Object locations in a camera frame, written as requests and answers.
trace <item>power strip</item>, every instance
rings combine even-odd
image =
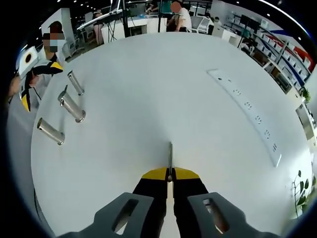
[[[261,139],[263,140],[268,153],[270,154],[273,165],[277,167],[281,160],[282,154],[279,151],[272,131],[267,126],[268,123],[263,121],[261,115],[257,112],[256,108],[252,106],[252,103],[247,99],[245,94],[239,89],[234,79],[229,78],[219,69],[207,70],[207,74],[211,76],[215,82],[232,97],[232,99],[247,115],[248,119],[253,124],[254,128],[257,130]]]

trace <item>metal cylinder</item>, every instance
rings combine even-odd
[[[75,118],[77,123],[80,123],[85,119],[86,112],[79,108],[65,90],[60,93],[57,99],[60,106],[66,108],[66,110]]]
[[[65,141],[65,134],[56,130],[54,127],[48,124],[43,118],[39,119],[37,129],[43,132],[52,140],[56,141],[58,145],[62,145]]]
[[[67,74],[70,82],[72,83],[72,85],[74,86],[74,88],[76,89],[77,93],[79,96],[83,95],[85,90],[80,86],[79,82],[77,81],[77,78],[75,77],[73,71],[70,71]]]

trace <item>computer monitor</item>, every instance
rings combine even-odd
[[[112,0],[110,11],[116,11],[120,9],[121,0]]]
[[[249,18],[246,15],[242,15],[240,18],[240,23],[250,27],[251,29],[254,29],[255,31],[257,31],[259,29],[260,23]]]

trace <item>person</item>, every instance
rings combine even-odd
[[[250,55],[254,51],[254,46],[252,45],[252,42],[249,39],[245,38],[240,44],[239,49]]]
[[[170,6],[172,4],[172,1],[170,0],[164,0],[162,2],[161,12],[162,13],[172,13],[172,10],[170,9]],[[154,11],[159,11],[160,2],[156,2],[155,5],[151,4],[151,6],[146,10],[146,14],[149,14]]]
[[[102,16],[101,10],[97,10],[96,12],[94,12],[94,17],[93,19],[96,19],[97,17]],[[101,20],[98,20],[94,23],[94,31],[95,31],[95,35],[96,35],[96,41],[97,41],[97,45],[102,45],[104,43],[104,38],[103,35],[101,33],[101,28],[104,26],[104,24],[102,23]]]
[[[184,7],[181,1],[174,1],[171,5],[173,12],[177,13],[167,23],[169,27],[172,23],[176,25],[175,31],[188,32],[192,28],[192,20],[190,18],[188,10]]]
[[[206,13],[205,13],[205,17],[211,19],[210,13],[209,13],[209,12],[206,12]]]
[[[49,26],[49,29],[50,33],[43,34],[43,47],[38,52],[38,57],[40,59],[49,60],[49,62],[56,62],[61,67],[65,67],[67,62],[62,52],[62,48],[65,43],[65,36],[62,30],[62,24],[59,21],[55,21]],[[31,90],[30,93],[31,104],[36,104],[38,97],[41,98],[43,96],[51,77],[52,74],[37,74],[37,70],[32,70],[32,78],[29,83],[30,87],[34,88],[34,90]],[[20,75],[17,73],[10,83],[9,91],[7,94],[8,103],[11,102],[12,98],[19,92],[20,83],[21,78]]]
[[[67,62],[63,53],[63,45],[65,44],[65,36],[62,30],[62,24],[59,21],[53,22],[50,26],[50,33],[43,34],[43,47],[39,51],[39,57],[47,59],[50,62],[56,62],[61,67],[65,67]],[[52,42],[57,40],[56,45],[52,45]],[[52,74],[34,74],[34,78],[31,80],[30,86],[35,87],[40,97],[43,96],[46,87],[49,84]]]
[[[219,19],[219,17],[215,17],[214,18],[214,21],[213,21],[215,24],[217,24],[218,26],[222,26],[222,23],[221,23],[221,21],[220,21],[220,19]]]

